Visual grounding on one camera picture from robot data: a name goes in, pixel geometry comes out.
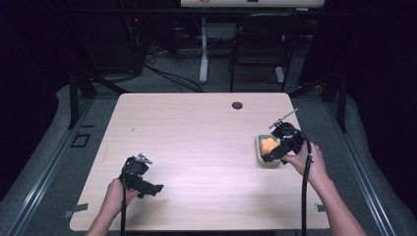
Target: human hand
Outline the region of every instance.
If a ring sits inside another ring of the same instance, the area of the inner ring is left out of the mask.
[[[136,190],[126,190],[126,205],[128,205],[138,193],[139,192]],[[107,187],[107,193],[104,197],[100,213],[104,211],[104,213],[116,217],[116,215],[122,211],[122,201],[123,184],[119,178],[116,178],[113,179]]]
[[[309,171],[309,182],[315,188],[319,183],[328,180],[328,173],[326,172],[325,161],[323,160],[323,153],[320,150],[319,146],[316,146],[313,143],[311,143],[311,146],[313,157]],[[297,154],[287,154],[282,158],[282,160],[288,161],[290,164],[294,166],[294,168],[300,175],[304,175],[307,155],[307,143],[304,142],[304,144],[301,147],[301,150]]]
[[[126,190],[126,205],[128,205],[138,193],[139,192],[136,190]],[[116,178],[108,185],[107,193],[105,194],[100,211],[92,222],[87,235],[107,235],[107,231],[113,219],[120,211],[122,211],[122,201],[123,184]]]

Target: chair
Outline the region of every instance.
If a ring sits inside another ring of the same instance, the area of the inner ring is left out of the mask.
[[[233,91],[238,65],[271,67],[272,73],[276,67],[284,67],[283,92],[294,46],[304,25],[303,19],[290,14],[252,14],[242,18],[236,25],[229,63],[230,91]]]

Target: forearm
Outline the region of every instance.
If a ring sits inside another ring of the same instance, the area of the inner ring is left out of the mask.
[[[112,215],[105,215],[99,213],[97,217],[92,222],[87,235],[89,236],[101,236],[107,235],[108,229],[110,228],[111,223],[113,222],[114,217]]]
[[[332,235],[366,235],[330,179],[312,185],[325,205]]]

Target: floor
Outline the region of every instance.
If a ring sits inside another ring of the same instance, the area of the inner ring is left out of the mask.
[[[228,92],[230,50],[227,45],[229,42],[214,41],[209,48],[206,84],[198,83],[201,54],[195,48],[184,48],[176,54],[159,52],[148,58],[147,65],[191,80],[205,92]],[[297,89],[308,46],[308,38],[300,43],[285,92]],[[123,76],[103,76],[129,92],[195,92],[183,86],[193,85],[194,88],[195,84],[171,76],[162,77],[147,68],[131,80],[123,80]],[[0,204],[0,235],[84,235],[69,228],[71,211],[77,205],[118,97],[117,93],[101,84],[94,86],[98,92],[95,99],[85,99],[80,94],[80,121],[72,130],[67,129],[70,123],[69,88],[57,92],[60,106],[52,125]],[[297,118],[302,130],[323,148],[328,174],[346,204],[369,235],[415,235],[415,218],[396,197],[369,154],[355,102],[348,98],[348,132],[344,134],[335,123],[334,104],[321,102],[321,90],[315,88],[293,98],[292,102],[299,108]],[[89,134],[86,147],[71,147],[78,134]],[[296,233],[295,230],[273,232],[275,235]],[[329,230],[309,230],[309,235],[329,235]]]

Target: wooden table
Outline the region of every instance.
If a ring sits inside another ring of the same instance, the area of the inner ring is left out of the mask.
[[[255,148],[256,136],[291,110],[285,93],[121,95],[78,202],[88,209],[74,213],[71,228],[89,229],[108,183],[140,152],[153,162],[144,179],[164,188],[132,201],[127,230],[300,228],[302,177],[290,164],[262,167]],[[299,128],[295,115],[286,121]],[[328,228],[311,186],[307,203],[308,228]],[[110,229],[120,229],[120,215]]]

